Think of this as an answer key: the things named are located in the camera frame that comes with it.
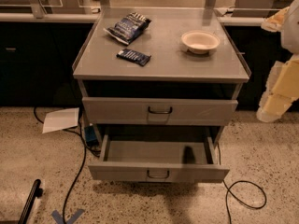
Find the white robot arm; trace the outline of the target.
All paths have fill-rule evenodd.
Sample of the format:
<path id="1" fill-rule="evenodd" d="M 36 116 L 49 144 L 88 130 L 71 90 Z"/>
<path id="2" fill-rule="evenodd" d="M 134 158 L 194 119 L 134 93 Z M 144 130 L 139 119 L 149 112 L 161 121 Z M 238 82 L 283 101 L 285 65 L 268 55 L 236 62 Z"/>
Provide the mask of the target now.
<path id="1" fill-rule="evenodd" d="M 281 33 L 281 46 L 292 56 L 285 62 L 276 61 L 270 70 L 256 117 L 262 122 L 280 119 L 299 99 L 299 0 L 265 19 L 261 28 Z"/>

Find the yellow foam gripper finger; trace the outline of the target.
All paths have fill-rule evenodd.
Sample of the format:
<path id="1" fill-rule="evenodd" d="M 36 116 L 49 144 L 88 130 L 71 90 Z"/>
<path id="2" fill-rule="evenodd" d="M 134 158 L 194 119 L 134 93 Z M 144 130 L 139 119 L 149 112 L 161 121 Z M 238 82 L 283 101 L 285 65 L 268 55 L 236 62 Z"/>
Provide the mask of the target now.
<path id="1" fill-rule="evenodd" d="M 291 105 L 291 98 L 265 91 L 261 97 L 256 117 L 262 122 L 276 121 L 282 117 Z"/>

